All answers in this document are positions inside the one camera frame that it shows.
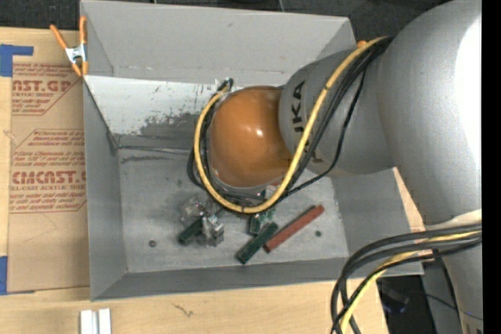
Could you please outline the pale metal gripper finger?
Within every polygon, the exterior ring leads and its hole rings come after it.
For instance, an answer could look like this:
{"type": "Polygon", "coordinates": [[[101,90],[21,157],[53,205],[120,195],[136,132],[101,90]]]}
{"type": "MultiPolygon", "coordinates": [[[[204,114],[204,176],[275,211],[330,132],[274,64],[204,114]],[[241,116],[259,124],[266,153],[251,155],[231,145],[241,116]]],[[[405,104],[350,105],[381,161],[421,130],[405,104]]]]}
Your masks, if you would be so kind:
{"type": "Polygon", "coordinates": [[[192,197],[181,205],[180,221],[183,224],[192,224],[207,215],[207,199],[192,197]]]}
{"type": "Polygon", "coordinates": [[[224,240],[225,226],[216,214],[205,214],[202,217],[202,238],[205,246],[218,246],[224,240]]]}

